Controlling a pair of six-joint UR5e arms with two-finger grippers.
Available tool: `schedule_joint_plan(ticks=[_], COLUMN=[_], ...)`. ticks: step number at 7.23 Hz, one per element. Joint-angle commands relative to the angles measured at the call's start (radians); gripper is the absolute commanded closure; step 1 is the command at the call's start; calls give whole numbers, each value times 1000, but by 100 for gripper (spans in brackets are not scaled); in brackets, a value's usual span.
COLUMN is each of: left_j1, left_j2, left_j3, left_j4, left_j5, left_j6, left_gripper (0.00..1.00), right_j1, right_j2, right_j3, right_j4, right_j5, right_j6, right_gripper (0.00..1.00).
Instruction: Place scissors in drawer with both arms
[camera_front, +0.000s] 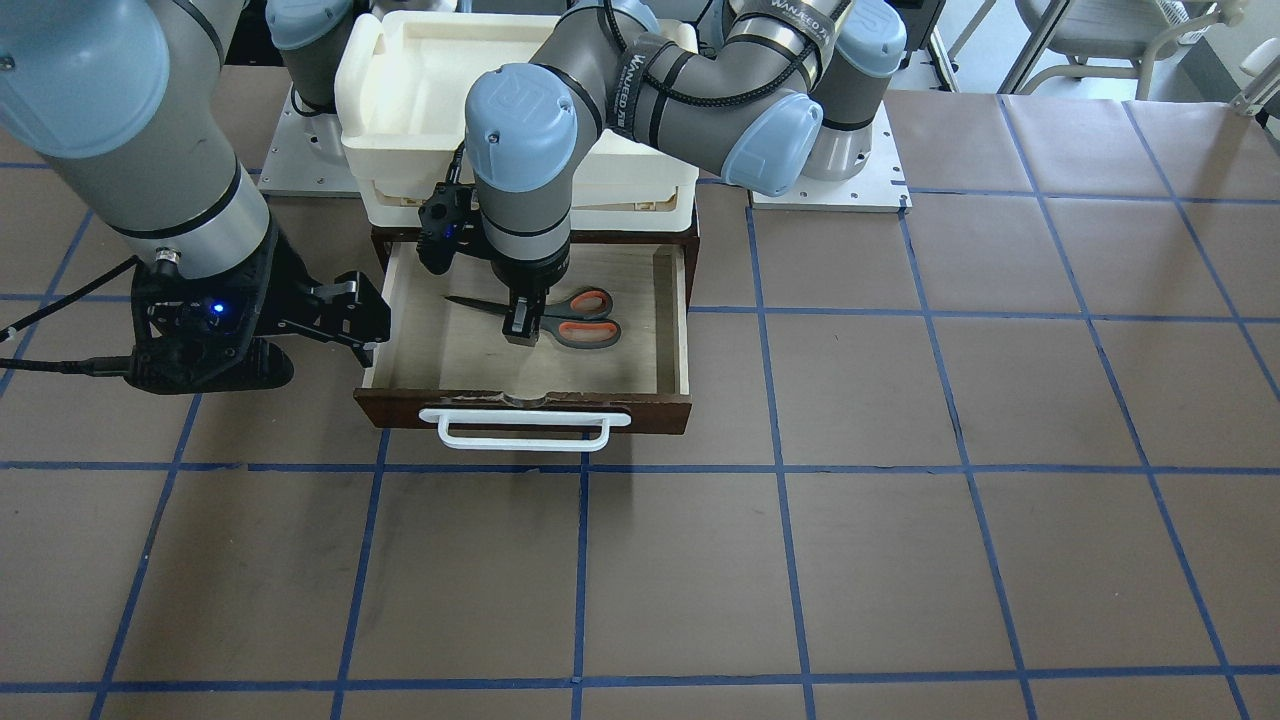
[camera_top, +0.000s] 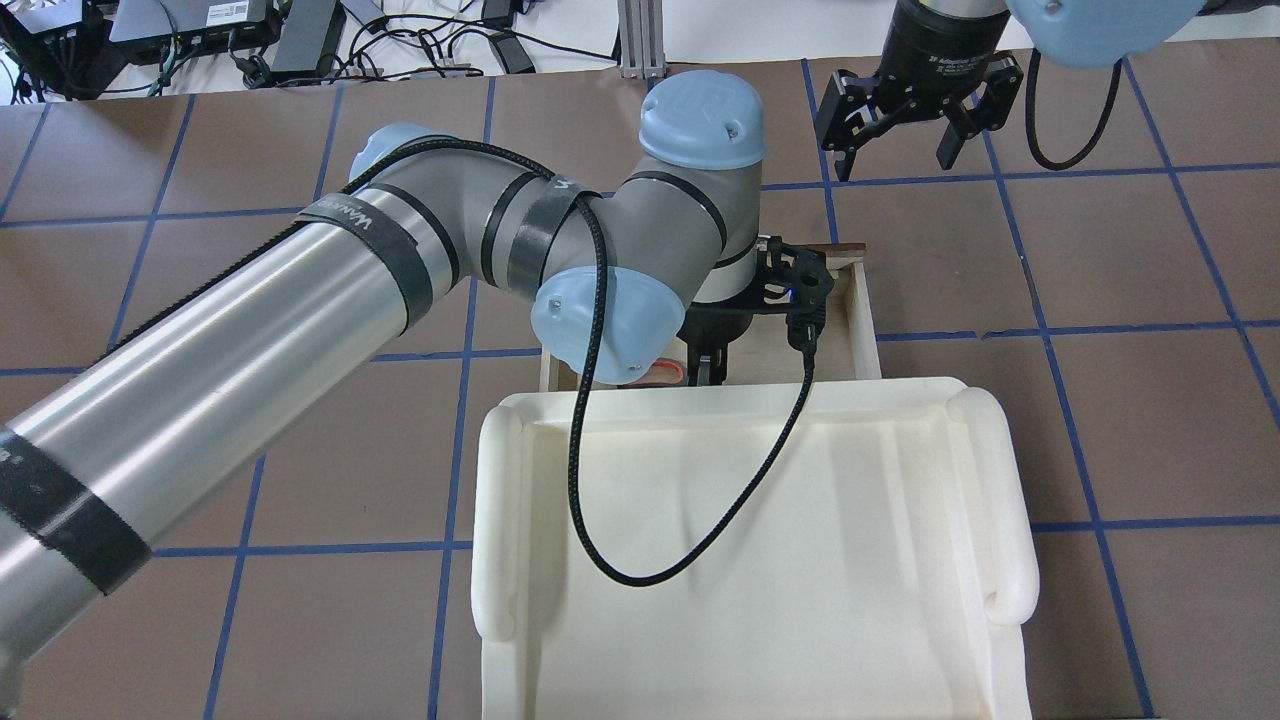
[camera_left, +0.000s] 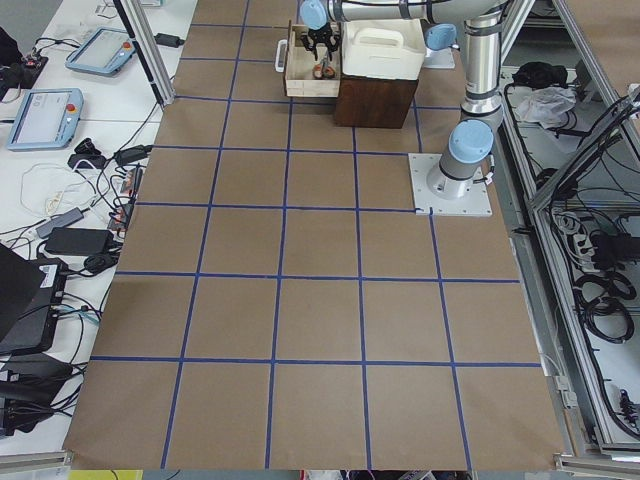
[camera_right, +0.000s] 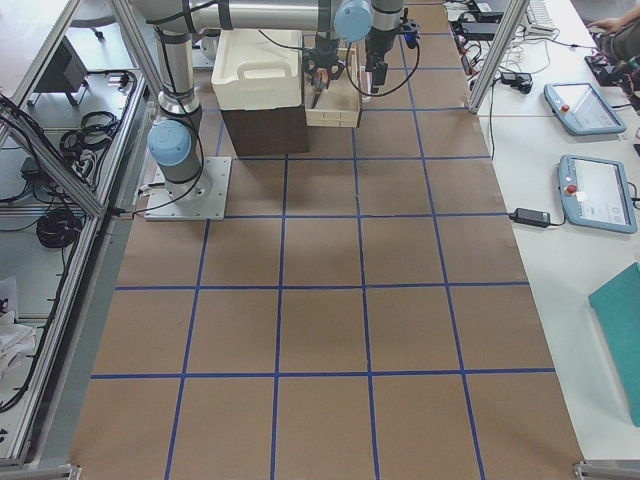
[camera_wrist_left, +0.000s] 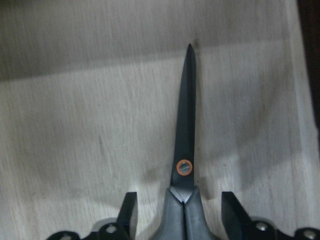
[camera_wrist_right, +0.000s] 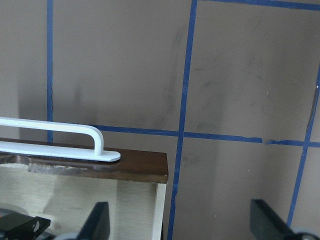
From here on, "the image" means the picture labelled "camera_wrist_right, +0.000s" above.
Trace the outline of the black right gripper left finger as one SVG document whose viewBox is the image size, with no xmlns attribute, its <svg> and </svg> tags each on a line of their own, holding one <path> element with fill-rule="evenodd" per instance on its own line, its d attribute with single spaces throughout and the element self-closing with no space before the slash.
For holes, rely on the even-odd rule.
<svg viewBox="0 0 320 240">
<path fill-rule="evenodd" d="M 82 226 L 78 240 L 108 240 L 110 237 L 110 213 L 108 202 L 97 202 Z"/>
</svg>

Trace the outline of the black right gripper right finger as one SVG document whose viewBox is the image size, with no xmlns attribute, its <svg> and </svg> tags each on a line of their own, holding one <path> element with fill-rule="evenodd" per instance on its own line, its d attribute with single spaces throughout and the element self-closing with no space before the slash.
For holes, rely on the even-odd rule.
<svg viewBox="0 0 320 240">
<path fill-rule="evenodd" d="M 289 240 L 295 235 L 263 199 L 250 201 L 250 231 L 255 240 Z"/>
</svg>

